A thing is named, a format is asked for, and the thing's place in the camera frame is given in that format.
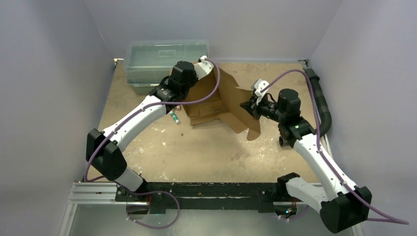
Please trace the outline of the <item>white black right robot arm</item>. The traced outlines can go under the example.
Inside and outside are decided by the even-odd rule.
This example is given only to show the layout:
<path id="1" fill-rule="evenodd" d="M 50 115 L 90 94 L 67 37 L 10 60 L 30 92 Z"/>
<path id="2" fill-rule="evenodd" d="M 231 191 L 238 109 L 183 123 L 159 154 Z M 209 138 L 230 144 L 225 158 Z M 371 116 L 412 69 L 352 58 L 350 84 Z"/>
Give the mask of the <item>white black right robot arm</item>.
<path id="1" fill-rule="evenodd" d="M 254 119 L 266 117 L 278 122 L 279 144 L 289 145 L 306 161 L 318 177 L 322 188 L 290 173 L 277 179 L 273 194 L 282 200 L 291 197 L 305 202 L 320 215 L 324 226 L 338 233 L 368 219 L 372 194 L 367 187 L 344 177 L 329 154 L 317 141 L 310 123 L 300 114 L 301 100 L 293 89 L 282 89 L 278 100 L 268 99 L 262 88 L 254 89 L 249 101 L 241 103 Z"/>

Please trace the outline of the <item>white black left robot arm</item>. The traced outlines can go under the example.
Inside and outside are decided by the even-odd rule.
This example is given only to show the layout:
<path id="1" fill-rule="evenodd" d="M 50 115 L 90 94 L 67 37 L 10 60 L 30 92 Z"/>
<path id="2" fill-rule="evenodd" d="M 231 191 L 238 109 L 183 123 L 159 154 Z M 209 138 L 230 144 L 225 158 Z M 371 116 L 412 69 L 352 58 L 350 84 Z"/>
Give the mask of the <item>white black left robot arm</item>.
<path id="1" fill-rule="evenodd" d="M 153 122 L 168 114 L 177 105 L 188 104 L 186 98 L 197 82 L 208 75 L 213 66 L 207 60 L 193 64 L 179 61 L 170 75 L 153 88 L 144 100 L 115 124 L 102 131 L 92 129 L 87 135 L 86 161 L 104 178 L 127 189 L 134 201 L 145 198 L 146 181 L 128 167 L 123 156 L 126 147 Z"/>

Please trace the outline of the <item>brown cardboard box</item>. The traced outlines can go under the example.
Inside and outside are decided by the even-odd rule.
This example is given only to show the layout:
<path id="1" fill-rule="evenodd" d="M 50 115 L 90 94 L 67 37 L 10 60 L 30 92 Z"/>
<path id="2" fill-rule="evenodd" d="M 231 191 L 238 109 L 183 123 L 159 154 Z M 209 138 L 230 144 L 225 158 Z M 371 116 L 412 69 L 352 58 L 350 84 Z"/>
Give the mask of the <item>brown cardboard box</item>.
<path id="1" fill-rule="evenodd" d="M 218 88 L 210 98 L 182 106 L 190 119 L 190 125 L 220 119 L 237 134 L 247 130 L 247 140 L 257 139 L 261 134 L 260 122 L 240 107 L 240 103 L 250 100 L 252 91 L 241 88 L 235 78 L 224 70 L 214 67 L 209 75 L 190 89 L 185 101 L 203 99 L 213 92 L 218 80 Z"/>

